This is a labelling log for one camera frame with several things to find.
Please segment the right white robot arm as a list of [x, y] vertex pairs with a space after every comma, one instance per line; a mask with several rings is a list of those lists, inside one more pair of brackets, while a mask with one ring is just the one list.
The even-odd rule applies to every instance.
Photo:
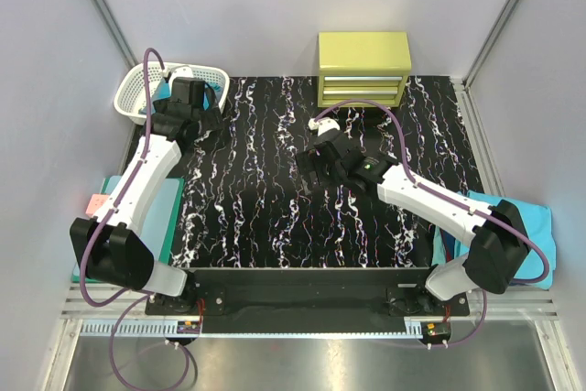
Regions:
[[424, 313], [436, 314], [449, 299], [476, 288], [505, 293], [529, 255], [526, 227], [513, 203], [472, 201], [409, 174], [392, 157], [365, 155], [337, 129], [318, 136], [313, 147], [296, 155], [296, 163], [306, 191], [344, 186], [412, 212], [467, 245], [467, 254], [432, 268], [416, 291]]

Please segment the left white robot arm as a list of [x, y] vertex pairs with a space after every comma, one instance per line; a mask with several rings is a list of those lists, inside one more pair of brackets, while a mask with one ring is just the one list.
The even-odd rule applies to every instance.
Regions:
[[70, 237], [82, 286], [92, 279], [165, 295], [174, 311], [186, 314], [198, 292], [185, 271], [158, 261], [140, 234], [169, 172], [197, 138], [219, 128], [222, 110], [206, 81], [175, 77], [167, 84], [168, 97], [146, 103], [144, 134], [118, 185], [91, 218], [73, 221]]

